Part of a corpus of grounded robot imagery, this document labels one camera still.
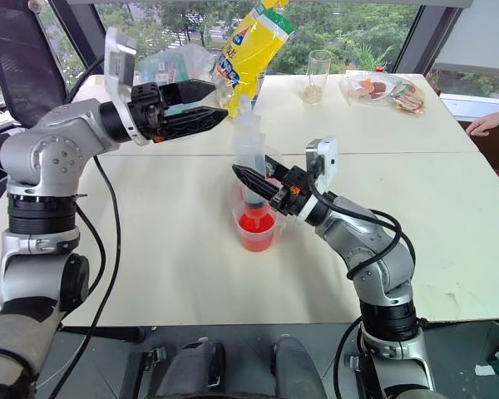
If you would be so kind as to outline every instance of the human hand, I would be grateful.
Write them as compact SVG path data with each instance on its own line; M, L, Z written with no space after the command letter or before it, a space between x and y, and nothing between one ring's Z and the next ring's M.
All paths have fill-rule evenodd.
M493 129L497 125L499 125L499 112L475 119L473 123L467 127L466 133L467 135L486 137L490 134L487 129Z

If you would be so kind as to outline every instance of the glass cup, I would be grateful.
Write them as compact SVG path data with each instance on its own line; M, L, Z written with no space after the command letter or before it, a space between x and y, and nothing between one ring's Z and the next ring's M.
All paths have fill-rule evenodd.
M303 91L303 100L308 104L319 104L322 101L332 58L333 54L327 50L312 50L309 53L309 68L307 70L309 85Z

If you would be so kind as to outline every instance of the green foliage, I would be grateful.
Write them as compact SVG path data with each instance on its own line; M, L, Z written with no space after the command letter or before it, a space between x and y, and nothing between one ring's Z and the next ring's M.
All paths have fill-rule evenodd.
M398 57L417 7L393 4L292 2L284 9L294 32L269 73L305 73L311 50L335 55L331 73L385 67Z
M96 10L104 27L115 27L119 31L137 39L136 60L139 61L151 54L156 54L168 46L170 32L159 24L161 5L157 3L137 3L133 17L129 4L97 5Z
M227 35L254 6L253 1L229 2L166 2L162 8L161 23L173 32L183 32L185 42L190 41L190 32L200 34L203 47L212 44L209 30L219 21L225 22Z
M61 64L67 85L85 70L47 0L39 0L39 18ZM165 50L172 42L198 42L210 51L222 48L238 21L257 0L169 1L97 4L103 25L137 39L137 61ZM418 7L381 3L291 2L280 10L295 32L271 61L268 73L304 74L309 53L325 49L334 54L331 73L346 69L390 70L403 46ZM223 41L210 35L225 27ZM475 96L499 93L498 76L440 73L444 92ZM457 84L442 84L451 77Z
M383 54L377 58L373 56L372 48L362 44L360 47L355 47L355 56L357 57L357 68L361 71L375 71L377 67L385 67L388 62L384 58L392 50L392 46L387 48Z
M499 76L456 71L434 71L436 84L447 94L489 97L499 94Z

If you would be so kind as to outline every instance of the plastic bag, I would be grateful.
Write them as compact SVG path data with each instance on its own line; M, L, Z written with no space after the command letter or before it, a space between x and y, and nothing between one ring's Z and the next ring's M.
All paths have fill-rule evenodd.
M146 57L139 62L139 71L143 82L154 81L158 85L187 79L210 81L214 63L215 56L191 43Z
M411 81L381 72L348 71L340 82L348 99L371 105L395 106L409 113L425 108L423 91Z
M254 98L259 74L294 31L275 8L288 0L261 0L240 22L218 57L213 82L220 106L230 116L238 111L239 96Z

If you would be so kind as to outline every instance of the floor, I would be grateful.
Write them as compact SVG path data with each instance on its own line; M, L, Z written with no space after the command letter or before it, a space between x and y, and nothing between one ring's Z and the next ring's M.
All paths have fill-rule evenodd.
M92 397L119 398L126 374L126 363L133 352L165 346L169 354L199 337L221 340L227 352L226 383L230 392L274 393L269 373L270 344L283 333L297 337L314 360L329 398L334 398L332 359L343 324L199 326L168 327L150 331L141 344L94 338L76 370L63 387L62 399ZM45 383L76 351L81 336L60 332L52 344L38 380L42 386L37 399L47 398L57 377ZM463 323L426 331L427 350L437 390L451 399L499 399L499 377L475 375L475 365L486 365L486 358L499 346L499 327L491 322ZM344 353L355 353L354 337ZM155 392L162 377L163 364L145 372L139 398ZM340 369L340 389L348 399L358 397L353 371Z

